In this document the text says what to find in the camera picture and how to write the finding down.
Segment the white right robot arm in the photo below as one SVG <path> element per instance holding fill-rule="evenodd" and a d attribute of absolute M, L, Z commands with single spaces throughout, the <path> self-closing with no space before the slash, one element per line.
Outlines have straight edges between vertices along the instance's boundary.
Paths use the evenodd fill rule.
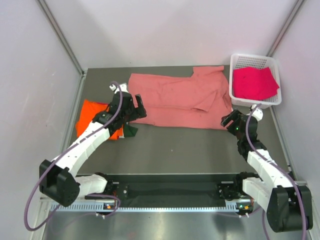
<path fill-rule="evenodd" d="M 263 111 L 253 105 L 249 114 L 235 109 L 221 119 L 221 126 L 236 137 L 239 154 L 256 171 L 237 174 L 233 192 L 239 198 L 250 196 L 255 200 L 274 232 L 301 230 L 305 236 L 313 228 L 311 191 L 284 172 L 258 139 L 262 118 Z"/>

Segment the salmon pink t shirt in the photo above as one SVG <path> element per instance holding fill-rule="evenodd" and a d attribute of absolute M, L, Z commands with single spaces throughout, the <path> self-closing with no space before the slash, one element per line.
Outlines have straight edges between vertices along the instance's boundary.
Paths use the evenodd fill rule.
<path fill-rule="evenodd" d="M 128 89 L 139 94 L 147 116 L 135 121 L 156 127 L 224 130 L 232 112 L 224 66 L 195 66 L 187 77 L 131 74 Z"/>

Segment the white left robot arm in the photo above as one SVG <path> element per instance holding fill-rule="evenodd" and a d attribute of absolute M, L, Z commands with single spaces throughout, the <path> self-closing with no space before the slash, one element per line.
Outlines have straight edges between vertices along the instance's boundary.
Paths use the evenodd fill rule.
<path fill-rule="evenodd" d="M 111 103 L 92 118 L 65 153 L 40 164 L 40 192 L 63 207 L 70 206 L 79 197 L 91 194 L 109 198 L 114 187 L 108 183 L 105 174 L 78 177 L 78 171 L 92 153 L 125 124 L 146 116 L 139 94 L 132 96 L 128 92 L 116 92 Z"/>

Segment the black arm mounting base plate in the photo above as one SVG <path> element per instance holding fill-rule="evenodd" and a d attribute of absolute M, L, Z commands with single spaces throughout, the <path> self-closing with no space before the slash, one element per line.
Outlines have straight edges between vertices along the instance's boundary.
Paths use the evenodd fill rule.
<path fill-rule="evenodd" d="M 235 187 L 234 173 L 103 174 L 105 193 L 126 207 L 218 207 L 227 201 L 249 201 Z"/>

